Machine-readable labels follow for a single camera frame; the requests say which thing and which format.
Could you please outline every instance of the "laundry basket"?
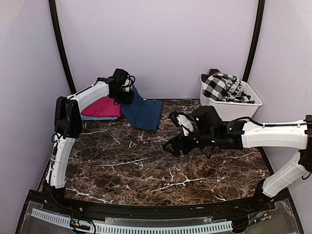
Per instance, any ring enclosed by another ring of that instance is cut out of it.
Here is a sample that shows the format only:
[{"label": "laundry basket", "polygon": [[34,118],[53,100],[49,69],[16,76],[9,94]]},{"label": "laundry basket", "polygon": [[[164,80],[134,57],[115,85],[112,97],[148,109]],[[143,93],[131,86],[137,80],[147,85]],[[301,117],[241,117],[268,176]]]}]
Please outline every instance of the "laundry basket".
[{"label": "laundry basket", "polygon": [[248,83],[241,81],[241,84],[244,93],[250,95],[251,100],[255,100],[254,104],[215,101],[203,95],[203,87],[200,89],[200,104],[202,106],[214,106],[223,121],[231,121],[240,117],[252,117],[259,106],[262,106],[262,101]]}]

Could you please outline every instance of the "vent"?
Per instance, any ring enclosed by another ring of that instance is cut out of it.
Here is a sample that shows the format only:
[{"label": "vent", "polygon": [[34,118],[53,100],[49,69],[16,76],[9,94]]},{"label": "vent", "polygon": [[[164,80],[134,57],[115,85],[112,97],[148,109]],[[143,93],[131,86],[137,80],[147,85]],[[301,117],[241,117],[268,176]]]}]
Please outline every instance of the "vent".
[{"label": "vent", "polygon": [[[52,214],[47,211],[33,209],[31,216],[44,220],[55,225],[70,228],[70,217],[67,215]],[[81,224],[90,226],[87,222],[80,222]],[[103,223],[94,222],[97,228],[97,234],[210,234],[231,231],[232,222],[219,222],[197,226],[187,227],[168,227],[168,228],[143,228],[143,227],[126,227],[107,225]]]}]

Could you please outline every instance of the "blue fabric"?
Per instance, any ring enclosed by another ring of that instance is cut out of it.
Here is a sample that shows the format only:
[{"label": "blue fabric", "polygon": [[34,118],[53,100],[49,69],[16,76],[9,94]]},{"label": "blue fabric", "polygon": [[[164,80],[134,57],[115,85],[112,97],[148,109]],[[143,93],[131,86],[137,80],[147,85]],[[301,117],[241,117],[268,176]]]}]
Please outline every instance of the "blue fabric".
[{"label": "blue fabric", "polygon": [[132,126],[155,131],[158,128],[161,113],[161,103],[158,101],[143,100],[133,85],[134,100],[131,104],[123,105],[121,111]]},{"label": "blue fabric", "polygon": [[97,121],[97,120],[116,120],[116,119],[118,119],[118,117],[93,117],[81,115],[81,120]]}]

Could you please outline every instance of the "white wall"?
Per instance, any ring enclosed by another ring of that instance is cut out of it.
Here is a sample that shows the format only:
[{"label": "white wall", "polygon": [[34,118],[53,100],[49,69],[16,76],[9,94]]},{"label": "white wall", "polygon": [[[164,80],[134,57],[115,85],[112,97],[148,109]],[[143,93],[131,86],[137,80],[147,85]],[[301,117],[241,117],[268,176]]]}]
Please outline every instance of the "white wall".
[{"label": "white wall", "polygon": [[145,98],[199,98],[201,73],[242,77],[257,0],[58,0],[77,89],[123,68]]},{"label": "white wall", "polygon": [[45,0],[0,1],[0,233],[15,232],[52,150],[56,98],[69,89]]},{"label": "white wall", "polygon": [[[266,1],[259,44],[250,79],[264,105],[260,121],[292,121],[312,114],[312,1]],[[278,170],[294,154],[267,148]],[[312,233],[312,179],[299,180],[290,191],[305,233]]]}]

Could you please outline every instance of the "black and white plaid fabric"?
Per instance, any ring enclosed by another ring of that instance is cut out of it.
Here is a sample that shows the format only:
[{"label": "black and white plaid fabric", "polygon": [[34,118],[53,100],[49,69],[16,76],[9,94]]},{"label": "black and white plaid fabric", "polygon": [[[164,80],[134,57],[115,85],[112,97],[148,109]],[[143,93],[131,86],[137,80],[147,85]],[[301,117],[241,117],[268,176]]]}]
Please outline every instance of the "black and white plaid fabric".
[{"label": "black and white plaid fabric", "polygon": [[238,77],[211,69],[209,74],[201,75],[203,95],[216,101],[231,101],[254,103],[250,96],[243,92],[243,86]]}]

